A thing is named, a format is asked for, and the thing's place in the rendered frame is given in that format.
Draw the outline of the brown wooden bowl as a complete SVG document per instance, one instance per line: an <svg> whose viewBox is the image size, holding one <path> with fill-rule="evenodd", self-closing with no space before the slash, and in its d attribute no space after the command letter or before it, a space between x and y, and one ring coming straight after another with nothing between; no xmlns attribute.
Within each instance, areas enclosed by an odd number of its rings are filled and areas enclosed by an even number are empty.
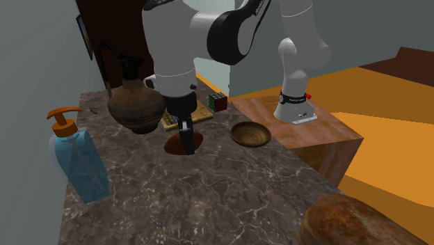
<svg viewBox="0 0 434 245"><path fill-rule="evenodd" d="M252 121L243 121L235 124L230 130L232 140L248 148L258 148L271 140L271 132L267 127Z"/></svg>

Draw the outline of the red-brown round plate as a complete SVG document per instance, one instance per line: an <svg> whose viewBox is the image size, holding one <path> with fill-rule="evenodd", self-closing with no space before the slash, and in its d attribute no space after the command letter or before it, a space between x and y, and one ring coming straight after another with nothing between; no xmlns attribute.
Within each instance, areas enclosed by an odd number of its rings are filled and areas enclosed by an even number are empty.
<svg viewBox="0 0 434 245"><path fill-rule="evenodd" d="M193 133L193 149L197 150L203 142L203 135L199 132ZM181 136L179 133L171 136L166 144L164 145L164 150L168 154L172 155L187 155L185 149L183 148Z"/></svg>

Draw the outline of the colourful puzzle cube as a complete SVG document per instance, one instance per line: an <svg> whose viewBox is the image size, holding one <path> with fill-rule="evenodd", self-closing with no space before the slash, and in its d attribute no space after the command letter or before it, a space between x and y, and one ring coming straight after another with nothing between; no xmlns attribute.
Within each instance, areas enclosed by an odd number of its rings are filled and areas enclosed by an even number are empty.
<svg viewBox="0 0 434 245"><path fill-rule="evenodd" d="M227 96L223 93L213 93L209 95L209 108L214 112L227 109Z"/></svg>

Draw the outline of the brown jug with black neck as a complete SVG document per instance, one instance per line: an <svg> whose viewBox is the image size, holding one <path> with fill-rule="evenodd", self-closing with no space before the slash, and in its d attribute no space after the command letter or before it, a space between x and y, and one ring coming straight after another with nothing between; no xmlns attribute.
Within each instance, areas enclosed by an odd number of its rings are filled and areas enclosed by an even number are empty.
<svg viewBox="0 0 434 245"><path fill-rule="evenodd" d="M101 63L102 79L108 91L107 107L111 116L123 127L135 134L153 132L166 110L164 96L148 88L139 76L143 59L117 54L107 42L98 44L98 56L103 59L102 48L108 47L122 70L122 86L114 92L107 76L105 64Z"/></svg>

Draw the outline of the dark framed wall picture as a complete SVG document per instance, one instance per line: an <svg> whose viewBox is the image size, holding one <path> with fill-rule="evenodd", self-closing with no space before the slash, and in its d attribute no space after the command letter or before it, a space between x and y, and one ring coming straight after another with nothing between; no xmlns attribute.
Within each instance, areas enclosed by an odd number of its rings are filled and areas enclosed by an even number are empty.
<svg viewBox="0 0 434 245"><path fill-rule="evenodd" d="M84 44L86 46L86 50L88 52L89 58L90 58L90 60L93 60L93 49L92 49L90 39L89 39L88 34L86 32L86 28L85 28L85 25L83 23L81 15L78 15L76 17L76 21L77 21L79 30L81 32L81 36L83 38Z"/></svg>

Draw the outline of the brown bread loaf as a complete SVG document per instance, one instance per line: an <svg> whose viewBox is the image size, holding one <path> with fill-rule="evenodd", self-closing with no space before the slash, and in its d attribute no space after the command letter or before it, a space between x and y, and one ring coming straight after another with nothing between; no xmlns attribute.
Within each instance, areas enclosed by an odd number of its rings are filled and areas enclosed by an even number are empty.
<svg viewBox="0 0 434 245"><path fill-rule="evenodd" d="M329 194L307 209L298 245L428 244L372 206L343 194Z"/></svg>

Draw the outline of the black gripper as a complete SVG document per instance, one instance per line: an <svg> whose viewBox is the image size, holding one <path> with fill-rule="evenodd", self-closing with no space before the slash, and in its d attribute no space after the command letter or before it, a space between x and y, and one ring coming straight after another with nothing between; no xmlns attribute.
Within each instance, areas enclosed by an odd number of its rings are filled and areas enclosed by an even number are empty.
<svg viewBox="0 0 434 245"><path fill-rule="evenodd" d="M167 112L178 117L178 129L182 146L187 155L194 155L193 121L191 114L197 109L197 96L195 92L182 97L165 96Z"/></svg>

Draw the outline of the red-brown wooden robot stand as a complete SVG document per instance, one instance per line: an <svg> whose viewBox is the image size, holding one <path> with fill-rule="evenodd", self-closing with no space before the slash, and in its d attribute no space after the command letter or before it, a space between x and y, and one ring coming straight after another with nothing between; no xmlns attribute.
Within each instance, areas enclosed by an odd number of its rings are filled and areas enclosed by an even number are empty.
<svg viewBox="0 0 434 245"><path fill-rule="evenodd" d="M363 141L361 135L316 103L312 105L318 118L301 125L274 117L276 96L242 98L232 103L249 119L266 126L276 140L336 187Z"/></svg>

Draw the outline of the blue soap dispenser orange pump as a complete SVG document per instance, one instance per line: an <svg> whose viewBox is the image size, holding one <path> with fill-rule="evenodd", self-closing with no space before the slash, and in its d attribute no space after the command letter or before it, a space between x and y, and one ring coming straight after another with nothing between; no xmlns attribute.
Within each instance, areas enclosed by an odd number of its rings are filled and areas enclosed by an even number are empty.
<svg viewBox="0 0 434 245"><path fill-rule="evenodd" d="M85 127L78 128L64 114L81 111L79 107L61 107L50 111L55 118L49 140L49 154L64 180L69 180L80 199L91 203L110 194L109 176L93 139Z"/></svg>

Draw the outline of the dark brown door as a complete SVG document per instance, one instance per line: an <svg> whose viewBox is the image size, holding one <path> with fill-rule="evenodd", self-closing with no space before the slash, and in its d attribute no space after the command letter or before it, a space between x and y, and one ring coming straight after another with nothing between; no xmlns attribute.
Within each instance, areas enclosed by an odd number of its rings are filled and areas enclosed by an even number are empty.
<svg viewBox="0 0 434 245"><path fill-rule="evenodd" d="M144 63L139 67L141 79L154 74L142 22L143 5L147 0L75 1L97 64L105 67L111 88L122 85L122 69L108 47L102 47L102 55L99 55L98 45L101 42L110 44L117 54L143 59Z"/></svg>

